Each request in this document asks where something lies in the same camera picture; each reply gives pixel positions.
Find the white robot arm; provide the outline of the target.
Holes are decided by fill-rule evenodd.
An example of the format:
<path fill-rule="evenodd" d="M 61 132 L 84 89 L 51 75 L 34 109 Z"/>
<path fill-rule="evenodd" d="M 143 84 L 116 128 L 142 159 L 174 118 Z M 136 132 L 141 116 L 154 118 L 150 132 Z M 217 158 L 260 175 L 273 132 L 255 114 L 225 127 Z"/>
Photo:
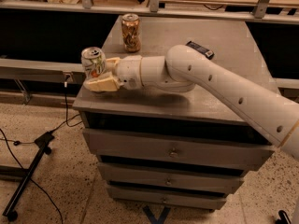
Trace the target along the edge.
<path fill-rule="evenodd" d="M 81 52 L 90 91 L 139 90 L 155 87 L 186 92 L 199 85 L 234 111 L 253 129 L 285 153 L 299 159 L 299 104 L 210 61 L 186 45 L 164 56 L 108 59 L 97 48 Z"/>

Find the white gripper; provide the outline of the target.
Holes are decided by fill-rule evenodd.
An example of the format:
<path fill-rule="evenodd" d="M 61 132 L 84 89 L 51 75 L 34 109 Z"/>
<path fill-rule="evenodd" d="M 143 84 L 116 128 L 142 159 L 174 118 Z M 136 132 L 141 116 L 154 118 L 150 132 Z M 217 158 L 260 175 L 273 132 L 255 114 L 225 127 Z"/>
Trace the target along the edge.
<path fill-rule="evenodd" d="M 140 55 L 127 56 L 123 59 L 113 57 L 106 59 L 106 72 L 98 77 L 87 78 L 83 86 L 94 92 L 117 91 L 121 86 L 127 90 L 142 88 Z"/>

